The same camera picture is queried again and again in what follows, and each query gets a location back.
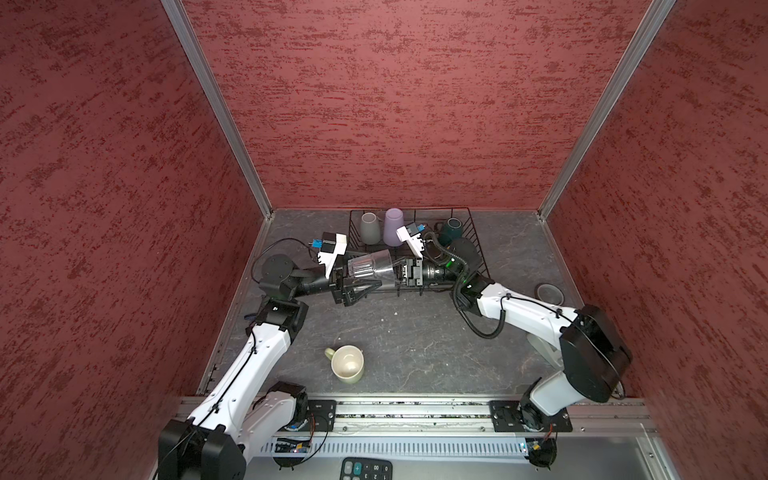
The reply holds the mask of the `clear glass cup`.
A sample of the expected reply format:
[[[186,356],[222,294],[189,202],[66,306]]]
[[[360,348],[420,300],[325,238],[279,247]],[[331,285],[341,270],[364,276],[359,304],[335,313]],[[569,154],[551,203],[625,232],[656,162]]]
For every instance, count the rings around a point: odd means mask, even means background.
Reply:
[[[393,285],[397,278],[388,250],[380,250],[350,259],[348,273],[353,278],[380,280],[383,285]]]

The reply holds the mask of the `lilac plastic cup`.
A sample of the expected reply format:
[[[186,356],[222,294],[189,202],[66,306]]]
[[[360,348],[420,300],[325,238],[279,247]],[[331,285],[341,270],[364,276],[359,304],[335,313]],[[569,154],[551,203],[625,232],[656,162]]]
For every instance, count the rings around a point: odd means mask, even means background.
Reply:
[[[399,208],[390,208],[385,212],[383,241],[388,247],[399,247],[402,240],[397,231],[404,226],[404,213]]]

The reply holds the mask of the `grey white mug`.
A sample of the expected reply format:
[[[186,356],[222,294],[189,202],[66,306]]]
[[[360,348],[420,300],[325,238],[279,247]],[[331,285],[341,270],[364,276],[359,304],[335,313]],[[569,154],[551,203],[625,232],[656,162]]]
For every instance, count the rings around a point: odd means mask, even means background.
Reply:
[[[360,238],[365,245],[377,245],[381,242],[381,222],[373,212],[365,212],[360,219]]]

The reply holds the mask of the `dark green mug white inside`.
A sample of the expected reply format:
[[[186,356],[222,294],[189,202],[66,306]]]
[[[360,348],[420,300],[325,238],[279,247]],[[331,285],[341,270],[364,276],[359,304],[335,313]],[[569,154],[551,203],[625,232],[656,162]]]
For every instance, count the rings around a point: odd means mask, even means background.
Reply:
[[[454,240],[463,236],[464,224],[460,219],[451,217],[445,221],[436,222],[434,230],[438,234],[438,242],[443,247],[448,247]]]

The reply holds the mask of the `cream light green mug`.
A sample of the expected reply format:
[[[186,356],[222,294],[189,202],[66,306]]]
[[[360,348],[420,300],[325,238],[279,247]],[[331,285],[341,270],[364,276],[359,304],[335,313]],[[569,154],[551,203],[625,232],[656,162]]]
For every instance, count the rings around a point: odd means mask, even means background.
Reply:
[[[355,384],[362,378],[365,359],[358,347],[345,345],[338,349],[326,348],[325,356],[330,361],[333,374],[341,382]]]

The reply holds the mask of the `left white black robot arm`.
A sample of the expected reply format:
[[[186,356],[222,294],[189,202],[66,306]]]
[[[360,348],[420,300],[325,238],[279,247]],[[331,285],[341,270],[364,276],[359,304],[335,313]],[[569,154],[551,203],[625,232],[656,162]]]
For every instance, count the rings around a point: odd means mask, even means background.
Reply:
[[[308,306],[302,297],[330,291],[350,305],[365,279],[347,263],[361,252],[318,255],[315,267],[302,269],[285,254],[262,265],[259,310],[247,315],[247,340],[212,392],[184,421],[171,420],[158,441],[156,479],[242,479],[249,461],[279,430],[308,416],[303,386],[278,382],[263,387],[279,359],[303,327]]]

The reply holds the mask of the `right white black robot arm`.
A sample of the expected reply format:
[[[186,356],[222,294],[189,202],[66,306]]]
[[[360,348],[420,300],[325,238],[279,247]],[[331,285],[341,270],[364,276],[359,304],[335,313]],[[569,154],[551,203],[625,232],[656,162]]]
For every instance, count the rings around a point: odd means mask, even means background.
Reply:
[[[604,311],[589,304],[562,307],[514,292],[481,275],[467,257],[440,245],[433,232],[411,233],[401,227],[397,235],[417,258],[456,269],[450,297],[473,333],[494,339],[510,325],[534,338],[540,355],[554,357],[559,370],[536,380],[519,400],[517,417],[524,429],[544,431],[572,404],[606,403],[613,397],[632,353]]]

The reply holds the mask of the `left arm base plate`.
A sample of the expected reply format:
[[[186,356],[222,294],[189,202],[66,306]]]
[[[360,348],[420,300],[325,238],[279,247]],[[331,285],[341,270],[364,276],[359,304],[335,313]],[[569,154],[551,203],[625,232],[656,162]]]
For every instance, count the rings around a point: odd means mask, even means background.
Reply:
[[[282,428],[281,431],[299,432],[304,435],[317,431],[333,431],[337,405],[338,402],[336,400],[310,399],[308,412],[305,414],[304,419],[297,424]]]

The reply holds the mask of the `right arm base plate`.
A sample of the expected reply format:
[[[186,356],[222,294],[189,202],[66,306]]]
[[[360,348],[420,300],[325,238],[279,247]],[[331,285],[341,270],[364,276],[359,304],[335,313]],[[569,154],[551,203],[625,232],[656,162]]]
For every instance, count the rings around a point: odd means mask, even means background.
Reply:
[[[489,415],[496,433],[570,433],[573,426],[566,409],[547,416],[530,401],[492,400]]]

